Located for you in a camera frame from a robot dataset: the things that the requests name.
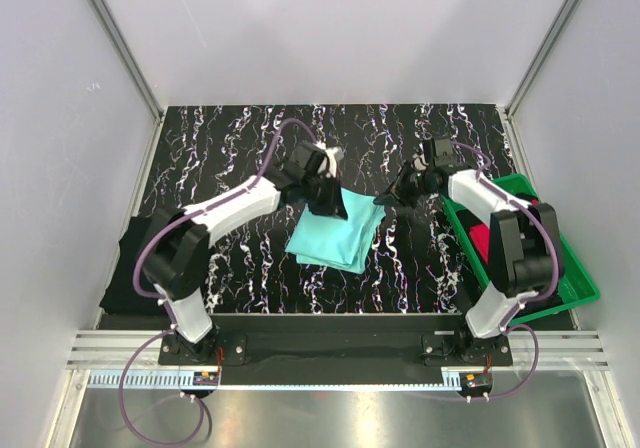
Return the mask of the turquoise t shirt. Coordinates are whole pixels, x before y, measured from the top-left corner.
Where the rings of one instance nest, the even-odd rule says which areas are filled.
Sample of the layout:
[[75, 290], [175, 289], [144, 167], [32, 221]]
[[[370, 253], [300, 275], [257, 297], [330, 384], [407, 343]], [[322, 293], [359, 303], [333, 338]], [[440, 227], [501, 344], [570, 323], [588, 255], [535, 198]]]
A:
[[317, 265], [354, 274], [365, 272], [366, 258], [385, 208], [372, 196], [342, 189], [348, 218], [322, 217], [305, 208], [286, 245], [301, 265]]

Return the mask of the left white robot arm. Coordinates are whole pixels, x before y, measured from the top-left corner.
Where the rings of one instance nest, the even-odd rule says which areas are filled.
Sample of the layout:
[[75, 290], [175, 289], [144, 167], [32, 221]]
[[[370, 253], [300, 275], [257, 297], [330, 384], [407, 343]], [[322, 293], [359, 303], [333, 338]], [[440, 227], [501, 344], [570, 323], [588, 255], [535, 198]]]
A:
[[138, 294], [164, 307], [190, 361], [206, 363], [216, 350], [213, 321], [201, 294], [212, 247], [248, 222], [299, 202], [322, 217], [348, 218], [335, 168], [298, 176], [270, 168], [210, 200], [174, 213], [160, 210], [151, 218], [132, 284]]

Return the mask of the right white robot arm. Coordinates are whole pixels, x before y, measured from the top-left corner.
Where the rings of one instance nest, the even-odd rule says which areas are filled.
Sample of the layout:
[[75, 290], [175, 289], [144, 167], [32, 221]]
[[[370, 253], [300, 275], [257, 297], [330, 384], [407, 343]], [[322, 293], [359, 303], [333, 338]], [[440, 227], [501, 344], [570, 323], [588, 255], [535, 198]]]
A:
[[405, 163], [374, 203], [414, 208], [432, 194], [463, 206], [488, 228], [489, 283], [453, 342], [457, 358], [472, 365], [488, 355], [521, 309], [555, 293], [564, 270], [557, 218], [550, 205], [511, 195], [479, 170], [420, 162]]

